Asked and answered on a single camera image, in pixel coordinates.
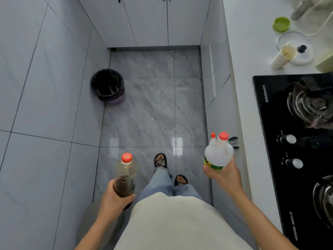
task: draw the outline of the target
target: jeans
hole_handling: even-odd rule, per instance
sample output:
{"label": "jeans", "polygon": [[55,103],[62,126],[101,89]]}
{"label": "jeans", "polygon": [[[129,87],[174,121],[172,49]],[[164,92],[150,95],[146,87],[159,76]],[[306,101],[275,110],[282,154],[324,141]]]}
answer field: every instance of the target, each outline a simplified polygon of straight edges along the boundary
{"label": "jeans", "polygon": [[174,186],[170,177],[171,175],[166,168],[157,168],[148,185],[140,193],[138,202],[157,192],[162,192],[167,196],[193,196],[202,200],[202,197],[195,191],[191,184]]}

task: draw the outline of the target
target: foot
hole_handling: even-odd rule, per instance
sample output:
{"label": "foot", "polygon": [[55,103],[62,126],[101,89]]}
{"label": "foot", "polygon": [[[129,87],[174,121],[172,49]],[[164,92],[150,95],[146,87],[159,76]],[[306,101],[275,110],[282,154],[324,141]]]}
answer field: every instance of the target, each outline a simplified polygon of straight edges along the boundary
{"label": "foot", "polygon": [[174,180],[174,185],[175,186],[181,186],[181,185],[186,185],[188,184],[189,181],[187,180],[187,178],[183,175],[177,175],[176,179]]}
{"label": "foot", "polygon": [[168,168],[167,167],[167,159],[164,153],[159,153],[155,156],[154,159],[154,165],[156,168],[163,167],[163,168]]}

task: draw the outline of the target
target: white t-shirt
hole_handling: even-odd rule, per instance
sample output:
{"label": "white t-shirt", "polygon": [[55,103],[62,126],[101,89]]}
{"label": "white t-shirt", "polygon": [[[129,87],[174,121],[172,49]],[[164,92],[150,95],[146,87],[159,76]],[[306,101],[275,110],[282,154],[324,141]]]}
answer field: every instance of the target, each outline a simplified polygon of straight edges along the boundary
{"label": "white t-shirt", "polygon": [[138,202],[114,250],[252,250],[214,207],[155,193]]}

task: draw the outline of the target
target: gas stove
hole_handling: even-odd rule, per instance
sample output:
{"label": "gas stove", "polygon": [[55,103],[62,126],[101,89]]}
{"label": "gas stove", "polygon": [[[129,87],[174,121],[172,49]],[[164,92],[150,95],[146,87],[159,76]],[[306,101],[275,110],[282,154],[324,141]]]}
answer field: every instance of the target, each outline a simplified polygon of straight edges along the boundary
{"label": "gas stove", "polygon": [[254,76],[283,233],[332,248],[333,73]]}

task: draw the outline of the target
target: kitchen counter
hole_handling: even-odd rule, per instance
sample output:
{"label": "kitchen counter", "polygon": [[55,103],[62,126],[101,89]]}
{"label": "kitchen counter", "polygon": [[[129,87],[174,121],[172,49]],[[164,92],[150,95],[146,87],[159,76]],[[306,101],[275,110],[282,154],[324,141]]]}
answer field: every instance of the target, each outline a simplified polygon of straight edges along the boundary
{"label": "kitchen counter", "polygon": [[[318,72],[313,62],[301,67],[287,64],[278,71],[269,67],[277,54],[275,42],[280,35],[273,31],[272,24],[279,16],[290,17],[292,1],[223,0],[252,200],[280,231],[281,221],[252,77]],[[315,53],[323,51],[323,45],[325,49],[330,47],[329,39],[319,34],[309,37],[309,41]]]}

